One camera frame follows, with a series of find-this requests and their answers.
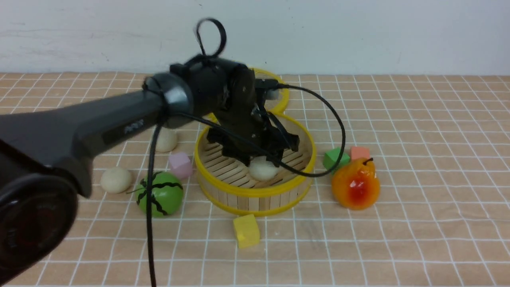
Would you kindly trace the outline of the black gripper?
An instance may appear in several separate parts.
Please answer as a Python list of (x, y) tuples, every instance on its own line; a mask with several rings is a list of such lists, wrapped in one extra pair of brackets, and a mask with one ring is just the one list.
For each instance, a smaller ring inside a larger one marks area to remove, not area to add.
[(282, 82), (276, 78), (257, 77), (247, 65), (222, 58), (192, 58), (172, 64), (171, 73), (189, 87), (193, 116), (215, 116), (217, 124), (206, 138), (222, 145), (224, 156), (261, 157), (280, 167), (284, 151), (299, 150), (299, 136), (288, 132), (265, 107), (267, 100), (279, 97)]

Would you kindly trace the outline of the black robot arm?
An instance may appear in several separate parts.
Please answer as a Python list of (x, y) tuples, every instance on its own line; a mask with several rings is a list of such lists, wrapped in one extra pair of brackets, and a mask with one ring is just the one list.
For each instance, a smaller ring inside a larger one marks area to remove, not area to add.
[(242, 63), (197, 55), (156, 73), (142, 89), (42, 112), (1, 115), (1, 284), (47, 256), (67, 236), (78, 196), (92, 191), (94, 158), (154, 125), (177, 129), (213, 113), (212, 142), (248, 165), (278, 164), (298, 136), (264, 111), (265, 89)]

